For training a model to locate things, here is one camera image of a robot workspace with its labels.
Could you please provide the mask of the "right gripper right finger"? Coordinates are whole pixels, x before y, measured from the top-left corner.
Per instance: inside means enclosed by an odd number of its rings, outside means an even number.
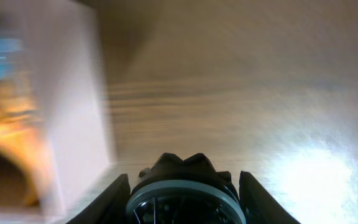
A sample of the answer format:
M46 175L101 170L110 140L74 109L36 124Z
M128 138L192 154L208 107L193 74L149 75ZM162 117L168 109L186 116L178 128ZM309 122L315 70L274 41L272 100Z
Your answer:
M247 224L300 224L250 172L240 174L239 198Z

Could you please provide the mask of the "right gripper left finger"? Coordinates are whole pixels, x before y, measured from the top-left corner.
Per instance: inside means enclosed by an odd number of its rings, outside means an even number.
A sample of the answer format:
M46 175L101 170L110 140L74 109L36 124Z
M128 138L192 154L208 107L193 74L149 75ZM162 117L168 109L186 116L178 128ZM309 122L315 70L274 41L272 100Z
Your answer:
M130 194L128 175L121 174L67 224L125 224Z

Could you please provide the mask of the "black round disc toy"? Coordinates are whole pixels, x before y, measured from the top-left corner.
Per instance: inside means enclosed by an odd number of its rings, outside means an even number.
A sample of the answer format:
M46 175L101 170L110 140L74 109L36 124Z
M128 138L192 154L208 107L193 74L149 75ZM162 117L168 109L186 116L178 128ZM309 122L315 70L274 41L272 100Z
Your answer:
M137 224L245 223L231 173L217 171L202 153L187 159L164 153L139 172L126 205Z

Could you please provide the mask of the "yellow rubber animal toy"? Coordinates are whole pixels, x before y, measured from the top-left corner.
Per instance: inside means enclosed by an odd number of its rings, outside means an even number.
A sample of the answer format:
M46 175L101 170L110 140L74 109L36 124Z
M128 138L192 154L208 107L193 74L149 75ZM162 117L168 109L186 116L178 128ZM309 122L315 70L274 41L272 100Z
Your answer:
M0 204L32 206L49 191L50 168L37 105L28 88L0 81Z

